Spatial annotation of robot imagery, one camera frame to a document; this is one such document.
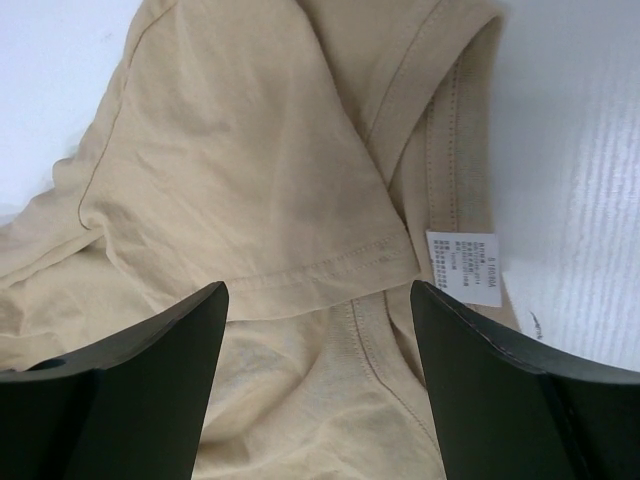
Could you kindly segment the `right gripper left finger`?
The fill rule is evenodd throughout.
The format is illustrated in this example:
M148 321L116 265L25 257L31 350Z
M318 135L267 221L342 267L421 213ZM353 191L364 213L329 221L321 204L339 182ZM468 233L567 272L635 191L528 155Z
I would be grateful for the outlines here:
M2 478L191 478L228 304L216 282L84 348L2 371Z

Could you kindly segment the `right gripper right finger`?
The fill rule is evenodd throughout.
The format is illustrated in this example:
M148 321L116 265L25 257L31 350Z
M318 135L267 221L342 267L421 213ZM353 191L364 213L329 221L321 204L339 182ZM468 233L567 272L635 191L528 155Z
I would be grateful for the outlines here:
M450 479L635 479L639 376L560 351L433 285L413 322Z

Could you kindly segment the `beige t shirt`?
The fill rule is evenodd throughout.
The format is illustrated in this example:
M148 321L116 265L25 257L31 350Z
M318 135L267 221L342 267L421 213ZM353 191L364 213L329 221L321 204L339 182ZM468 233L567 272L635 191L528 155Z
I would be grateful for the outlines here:
M487 1L145 1L53 187L1 230L1 365L214 281L197 479L441 479L410 307L488 234Z

